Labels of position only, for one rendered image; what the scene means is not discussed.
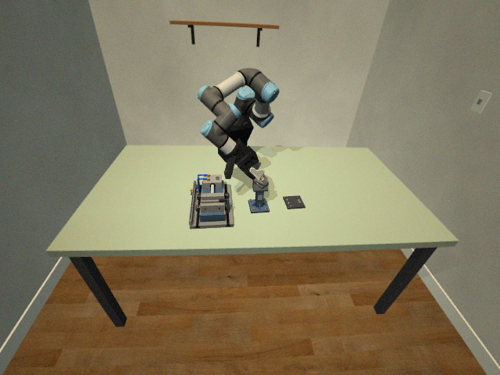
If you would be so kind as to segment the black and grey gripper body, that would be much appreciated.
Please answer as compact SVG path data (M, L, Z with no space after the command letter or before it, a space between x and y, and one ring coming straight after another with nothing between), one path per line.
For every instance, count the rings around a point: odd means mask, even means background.
M227 155L225 154L224 155L226 157L230 157L232 155L237 156L235 164L238 166L240 170L241 167L243 167L244 169L249 169L251 166L254 166L257 162L259 162L256 152L252 148L244 145L240 138L235 142L236 145L233 151Z

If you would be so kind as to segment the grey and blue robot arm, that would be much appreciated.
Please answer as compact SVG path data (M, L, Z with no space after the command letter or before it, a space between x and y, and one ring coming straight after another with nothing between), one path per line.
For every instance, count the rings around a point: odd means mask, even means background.
M244 87L245 85L249 87ZM234 104L228 105L224 99L238 88L240 89ZM246 127L249 117L264 128L274 118L270 112L271 108L268 108L270 104L267 103L273 102L278 94L279 88L275 83L253 68L239 70L217 86L201 87L198 99L217 117L214 121L209 120L204 124L201 134L225 155L229 154L236 142L226 132L232 126Z

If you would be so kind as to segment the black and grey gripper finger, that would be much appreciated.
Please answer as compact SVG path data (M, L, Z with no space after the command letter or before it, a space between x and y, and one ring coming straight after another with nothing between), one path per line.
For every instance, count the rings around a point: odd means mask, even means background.
M257 162L254 166L251 166L250 168L255 168L256 170L258 170L258 168L261 166L261 162ZM248 170L250 170L250 168Z
M250 177L252 180L256 181L257 183L259 184L262 184L262 185L265 185L261 180L260 178L262 177L262 175L264 174L264 170L256 170L255 168L250 168L250 170L247 170L247 169L244 169L243 167L241 167L241 170L248 176Z

